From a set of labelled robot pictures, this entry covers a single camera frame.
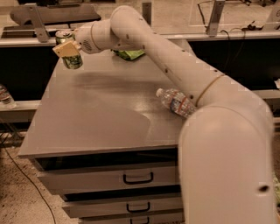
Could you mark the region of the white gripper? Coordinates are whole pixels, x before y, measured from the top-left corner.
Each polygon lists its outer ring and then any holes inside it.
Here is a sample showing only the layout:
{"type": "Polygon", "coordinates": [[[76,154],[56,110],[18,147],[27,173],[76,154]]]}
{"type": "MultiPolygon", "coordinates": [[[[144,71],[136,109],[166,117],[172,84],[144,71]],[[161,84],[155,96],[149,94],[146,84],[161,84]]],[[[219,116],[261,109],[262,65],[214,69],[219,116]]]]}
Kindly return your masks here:
{"type": "Polygon", "coordinates": [[[58,57],[72,57],[80,54],[80,49],[87,53],[99,53],[101,50],[96,46],[92,28],[94,23],[86,23],[75,31],[75,40],[68,40],[62,44],[56,45],[52,50],[58,57]]]}

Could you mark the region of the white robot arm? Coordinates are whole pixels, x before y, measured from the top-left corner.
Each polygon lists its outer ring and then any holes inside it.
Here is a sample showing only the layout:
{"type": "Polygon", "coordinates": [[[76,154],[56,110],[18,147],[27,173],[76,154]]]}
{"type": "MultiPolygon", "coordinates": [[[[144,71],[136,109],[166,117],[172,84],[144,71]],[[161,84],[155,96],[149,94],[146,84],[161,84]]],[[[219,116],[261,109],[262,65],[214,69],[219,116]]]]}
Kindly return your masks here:
{"type": "Polygon", "coordinates": [[[273,115],[240,83],[155,33],[129,6],[86,23],[54,47],[63,58],[79,52],[142,49],[188,96],[197,111],[178,140],[185,224],[278,224],[273,186],[273,115]]]}

